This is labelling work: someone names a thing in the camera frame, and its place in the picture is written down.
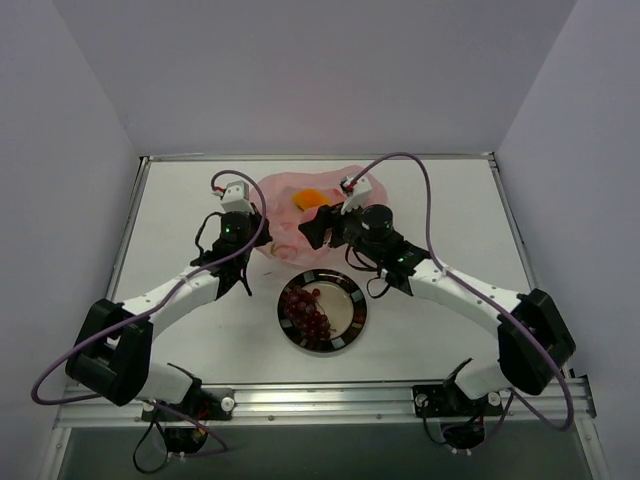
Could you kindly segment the pink plastic bag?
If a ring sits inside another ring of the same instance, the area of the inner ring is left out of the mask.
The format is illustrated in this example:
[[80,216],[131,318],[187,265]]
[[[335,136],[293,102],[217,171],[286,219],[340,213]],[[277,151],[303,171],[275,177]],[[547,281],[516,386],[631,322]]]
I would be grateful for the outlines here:
[[345,200],[339,182],[354,176],[362,168],[356,165],[320,173],[282,172],[269,175],[258,182],[267,205],[267,219],[272,241],[259,248],[267,258],[279,260],[304,269],[312,268],[332,257],[326,246],[313,250],[298,230],[305,212],[292,202],[300,190],[316,189],[327,195],[331,204]]

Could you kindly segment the orange fake fruit slice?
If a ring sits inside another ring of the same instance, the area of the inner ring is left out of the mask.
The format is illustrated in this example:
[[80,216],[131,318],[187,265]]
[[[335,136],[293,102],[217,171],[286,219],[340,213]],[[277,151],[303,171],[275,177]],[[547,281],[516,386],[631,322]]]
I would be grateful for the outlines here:
[[316,189],[298,191],[292,196],[292,202],[302,212],[331,204],[330,198]]

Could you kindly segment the red fake grape bunch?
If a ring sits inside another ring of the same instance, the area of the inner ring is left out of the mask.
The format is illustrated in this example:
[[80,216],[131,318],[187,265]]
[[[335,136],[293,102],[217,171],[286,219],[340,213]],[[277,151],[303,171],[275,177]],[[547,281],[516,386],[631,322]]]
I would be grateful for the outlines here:
[[318,287],[310,290],[294,286],[280,297],[283,313],[294,331],[307,341],[328,341],[331,338],[331,323],[319,300],[322,296]]

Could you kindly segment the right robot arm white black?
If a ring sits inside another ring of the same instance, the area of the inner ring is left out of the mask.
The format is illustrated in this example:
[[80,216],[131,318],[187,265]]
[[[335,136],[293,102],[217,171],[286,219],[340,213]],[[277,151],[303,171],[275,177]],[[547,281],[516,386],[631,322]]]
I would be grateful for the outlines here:
[[398,233],[384,205],[349,212],[322,206],[298,229],[313,249],[347,245],[370,260],[390,287],[446,307],[496,339],[496,358],[467,359],[445,379],[444,400],[455,412],[467,412],[499,390],[541,394],[576,350],[548,293],[505,290],[450,268]]

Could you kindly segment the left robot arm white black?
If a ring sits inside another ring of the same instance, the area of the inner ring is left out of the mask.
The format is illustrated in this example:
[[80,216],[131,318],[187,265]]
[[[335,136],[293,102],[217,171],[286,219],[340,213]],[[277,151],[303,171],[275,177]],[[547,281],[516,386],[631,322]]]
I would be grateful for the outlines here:
[[152,360],[154,341],[201,306],[247,285],[251,251],[271,241],[269,222],[259,212],[220,216],[220,234],[178,276],[138,297],[94,303],[81,327],[65,373],[112,404],[156,400],[179,419],[202,405],[202,381],[181,367]]

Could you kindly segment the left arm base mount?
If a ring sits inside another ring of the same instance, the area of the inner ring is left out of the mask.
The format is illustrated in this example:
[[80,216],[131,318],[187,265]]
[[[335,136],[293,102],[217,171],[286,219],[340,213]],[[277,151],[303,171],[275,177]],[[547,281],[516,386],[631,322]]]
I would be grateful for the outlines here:
[[152,363],[149,376],[136,397],[142,401],[142,418],[154,414],[160,421],[178,422],[185,417],[204,421],[229,421],[236,406],[229,387],[207,387],[203,381],[177,365]]

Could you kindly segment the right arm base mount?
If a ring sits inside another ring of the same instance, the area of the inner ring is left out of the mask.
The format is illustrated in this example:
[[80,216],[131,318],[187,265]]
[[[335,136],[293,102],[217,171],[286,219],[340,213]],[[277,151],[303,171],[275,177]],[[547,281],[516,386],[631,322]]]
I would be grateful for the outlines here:
[[459,364],[440,383],[418,384],[412,387],[415,414],[424,419],[499,416],[504,412],[501,396],[497,392],[479,399],[469,399],[455,384],[458,374],[472,361]]

